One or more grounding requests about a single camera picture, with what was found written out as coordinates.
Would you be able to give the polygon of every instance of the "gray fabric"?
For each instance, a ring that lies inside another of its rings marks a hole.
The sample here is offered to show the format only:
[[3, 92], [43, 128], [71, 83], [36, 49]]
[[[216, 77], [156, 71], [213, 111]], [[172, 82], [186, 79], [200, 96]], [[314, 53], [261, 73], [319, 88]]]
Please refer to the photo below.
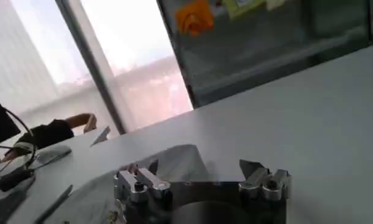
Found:
[[[178, 145], [141, 161], [138, 167], [147, 167], [157, 159], [157, 176], [168, 181], [207, 181], [209, 175], [195, 145]], [[108, 214], [115, 211], [113, 174], [103, 174], [80, 189], [65, 201], [46, 223], [108, 223]]]

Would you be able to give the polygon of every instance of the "machine part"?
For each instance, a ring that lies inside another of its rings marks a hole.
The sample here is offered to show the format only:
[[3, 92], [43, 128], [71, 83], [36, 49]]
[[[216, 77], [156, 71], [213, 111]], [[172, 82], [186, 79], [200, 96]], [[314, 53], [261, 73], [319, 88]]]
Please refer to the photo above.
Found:
[[132, 202], [147, 201], [147, 187], [143, 183], [138, 182], [130, 172], [126, 170], [119, 171], [117, 178], [118, 189], [122, 194], [127, 191]]
[[262, 193], [265, 199], [269, 201], [279, 201], [282, 198], [288, 199], [291, 177], [286, 170], [277, 170], [277, 172], [265, 179], [262, 185]]
[[239, 183], [240, 192], [245, 192], [249, 198], [256, 199], [268, 174], [269, 170], [267, 168], [258, 168], [246, 181]]
[[242, 170], [243, 176], [245, 179], [248, 179], [258, 168], [265, 168], [261, 163], [250, 162], [243, 159], [240, 159], [240, 168]]
[[158, 199], [164, 198], [170, 188], [169, 182], [160, 180], [146, 168], [138, 169], [137, 179], [149, 187], [153, 196]]
[[[120, 171], [114, 177], [119, 219], [129, 224], [285, 224], [288, 171], [273, 175], [260, 163], [249, 161], [240, 161], [240, 166], [245, 176], [249, 174], [241, 183], [169, 183], [145, 168], [136, 170], [136, 176]], [[134, 192], [144, 192], [147, 201], [137, 203]]]

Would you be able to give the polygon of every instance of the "cable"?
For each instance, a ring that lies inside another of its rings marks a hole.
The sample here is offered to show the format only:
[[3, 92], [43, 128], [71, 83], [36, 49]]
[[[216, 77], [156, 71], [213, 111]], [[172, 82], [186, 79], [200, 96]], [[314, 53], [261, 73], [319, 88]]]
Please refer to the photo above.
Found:
[[1, 148], [1, 149], [12, 149], [13, 147], [9, 147], [9, 146], [4, 146], [4, 145], [0, 145], [0, 148]]
[[10, 110], [4, 108], [5, 111], [12, 115], [25, 129], [26, 131], [31, 135], [32, 137], [32, 145], [34, 146], [34, 149], [32, 151], [32, 154], [30, 156], [30, 159], [25, 163], [25, 166], [28, 168], [34, 161], [35, 161], [35, 152], [37, 150], [37, 144], [36, 144], [36, 140], [35, 140], [35, 136], [34, 134], [32, 133], [32, 131], [25, 125], [25, 123], [18, 117], [16, 116], [13, 112], [11, 112]]
[[3, 171], [7, 166], [9, 166], [9, 164], [10, 164], [13, 160], [15, 160], [15, 159], [11, 159], [7, 164], [5, 164], [4, 167], [1, 168], [0, 173], [1, 173], [1, 172], [2, 172], [2, 171]]

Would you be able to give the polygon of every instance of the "yellow sticky note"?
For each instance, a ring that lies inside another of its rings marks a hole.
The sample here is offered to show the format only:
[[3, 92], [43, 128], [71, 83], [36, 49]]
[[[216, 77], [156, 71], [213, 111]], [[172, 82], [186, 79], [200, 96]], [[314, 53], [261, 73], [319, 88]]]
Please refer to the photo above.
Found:
[[264, 2], [265, 0], [223, 0], [224, 5], [229, 12], [230, 19], [245, 14]]

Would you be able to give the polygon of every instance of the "white desk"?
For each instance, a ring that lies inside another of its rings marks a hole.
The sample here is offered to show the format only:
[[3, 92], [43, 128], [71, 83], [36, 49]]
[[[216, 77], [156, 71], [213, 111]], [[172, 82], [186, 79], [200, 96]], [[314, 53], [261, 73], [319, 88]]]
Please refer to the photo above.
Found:
[[[71, 156], [78, 156], [84, 154], [85, 149], [90, 148], [91, 146], [107, 140], [107, 135], [109, 133], [109, 127], [97, 128], [93, 131], [90, 131], [84, 135], [75, 136], [74, 138], [67, 139], [55, 145], [68, 145], [72, 153], [70, 156], [61, 159], [69, 159]], [[46, 147], [41, 149], [40, 152], [51, 149], [53, 146]], [[53, 167], [58, 167], [58, 161], [55, 164], [48, 165], [51, 169]], [[24, 156], [17, 158], [9, 164], [5, 171], [1, 175], [10, 172], [14, 168], [21, 166], [25, 162]], [[55, 178], [58, 178], [58, 175], [53, 175], [50, 172], [46, 171], [48, 166], [36, 171], [36, 181], [28, 190], [27, 199], [23, 204], [15, 211], [12, 217], [9, 220], [9, 223], [33, 223], [33, 221], [40, 215], [47, 206], [51, 205], [52, 202], [68, 187], [59, 186], [58, 184], [53, 184]]]
[[[288, 169], [288, 223], [373, 223], [373, 47], [73, 154], [41, 169], [31, 193], [56, 198], [69, 184], [186, 143], [219, 180], [243, 180], [240, 158]], [[12, 223], [39, 212], [23, 211]]]

